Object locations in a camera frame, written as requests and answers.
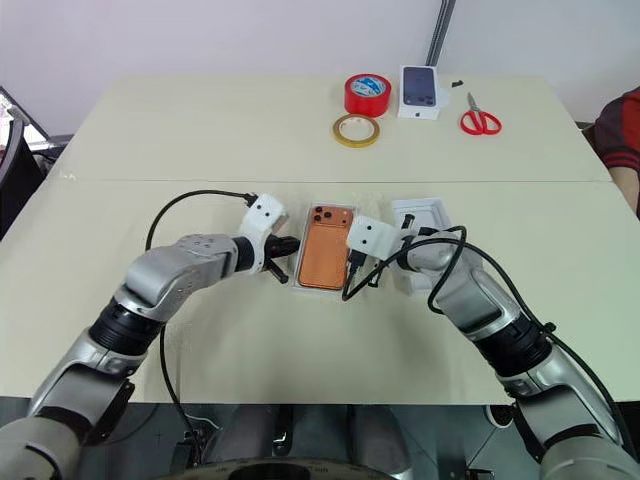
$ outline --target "scissors blade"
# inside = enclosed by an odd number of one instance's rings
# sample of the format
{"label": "scissors blade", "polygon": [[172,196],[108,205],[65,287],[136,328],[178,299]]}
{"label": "scissors blade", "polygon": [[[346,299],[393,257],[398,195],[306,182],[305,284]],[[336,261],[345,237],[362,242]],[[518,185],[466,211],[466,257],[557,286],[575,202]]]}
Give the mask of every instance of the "scissors blade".
{"label": "scissors blade", "polygon": [[480,107],[478,107],[478,104],[476,103],[475,99],[473,98],[473,95],[471,95],[471,92],[467,93],[467,101],[469,102],[469,108],[473,111],[479,112],[480,111]]}

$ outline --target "robotic arm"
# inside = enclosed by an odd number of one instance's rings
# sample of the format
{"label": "robotic arm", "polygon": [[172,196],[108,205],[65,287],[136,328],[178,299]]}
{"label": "robotic arm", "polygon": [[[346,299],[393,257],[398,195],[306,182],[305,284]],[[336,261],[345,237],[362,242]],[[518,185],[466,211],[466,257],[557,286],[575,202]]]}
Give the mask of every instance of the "robotic arm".
{"label": "robotic arm", "polygon": [[115,428],[134,390],[128,378],[193,292],[237,272],[269,270],[288,280],[272,260],[299,247],[293,237],[273,235],[286,219],[275,198],[261,195],[237,237],[189,235],[138,257],[40,386],[28,417],[0,429],[0,478],[70,478],[81,446],[103,441]]}
{"label": "robotic arm", "polygon": [[[425,239],[457,242],[457,237],[450,232],[416,232],[410,223],[405,220],[407,228],[398,230],[358,217],[347,243],[352,251],[382,260],[405,249],[391,268],[400,275],[422,273],[435,285],[455,245],[407,247]],[[478,254],[464,249],[435,300],[515,399],[516,425],[529,453],[541,461],[541,478],[640,479],[640,468],[623,450],[607,403],[564,351],[484,271]]]}

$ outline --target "white wall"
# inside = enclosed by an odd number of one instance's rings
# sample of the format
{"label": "white wall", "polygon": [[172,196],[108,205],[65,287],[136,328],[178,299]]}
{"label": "white wall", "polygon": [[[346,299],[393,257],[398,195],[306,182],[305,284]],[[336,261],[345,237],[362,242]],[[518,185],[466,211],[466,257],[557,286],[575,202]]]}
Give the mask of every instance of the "white wall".
{"label": "white wall", "polygon": [[[0,82],[50,134],[128,73],[395,72],[440,0],[0,0]],[[544,75],[577,119],[640,84],[637,0],[458,0],[439,67]]]}

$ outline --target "white table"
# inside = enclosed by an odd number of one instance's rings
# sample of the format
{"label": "white table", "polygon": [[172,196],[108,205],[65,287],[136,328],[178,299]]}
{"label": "white table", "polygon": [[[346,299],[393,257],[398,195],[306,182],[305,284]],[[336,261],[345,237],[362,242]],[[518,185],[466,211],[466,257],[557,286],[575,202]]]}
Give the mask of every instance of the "white table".
{"label": "white table", "polygon": [[[450,88],[452,80],[464,86]],[[548,84],[537,77],[442,76],[437,122],[396,118],[350,149],[333,122],[345,77],[140,76],[103,97],[54,175],[93,180],[287,182],[609,181]],[[467,92],[501,119],[495,137],[458,122]]]}
{"label": "white table", "polygon": [[[76,155],[61,167],[79,166]],[[275,195],[291,213],[283,232],[298,235],[314,200],[357,204],[390,221],[392,199],[441,197],[452,221],[467,225],[469,240],[501,262],[531,308],[558,325],[614,397],[640,399],[640,384],[625,368],[640,362],[640,224],[609,182],[48,180],[0,243],[0,395],[32,394],[108,302],[160,206],[203,187]],[[186,201],[165,217],[157,244],[187,233],[233,234],[241,203]],[[382,288],[347,304],[295,292],[268,273],[237,275],[185,304],[169,325],[168,350],[187,402],[505,400],[474,347],[429,313],[426,299],[399,293],[389,273]],[[155,344],[133,380],[134,400],[168,400]]]}

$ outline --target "smartphone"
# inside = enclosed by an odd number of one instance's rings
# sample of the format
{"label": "smartphone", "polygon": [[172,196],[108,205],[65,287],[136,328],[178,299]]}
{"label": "smartphone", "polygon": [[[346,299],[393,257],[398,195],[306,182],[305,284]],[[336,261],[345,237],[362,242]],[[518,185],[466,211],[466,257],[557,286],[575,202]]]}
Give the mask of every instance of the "smartphone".
{"label": "smartphone", "polygon": [[431,68],[404,67],[402,82],[405,105],[433,107],[436,104],[436,87]]}
{"label": "smartphone", "polygon": [[310,288],[340,290],[347,276],[347,236],[353,210],[318,205],[309,210],[298,283]]}

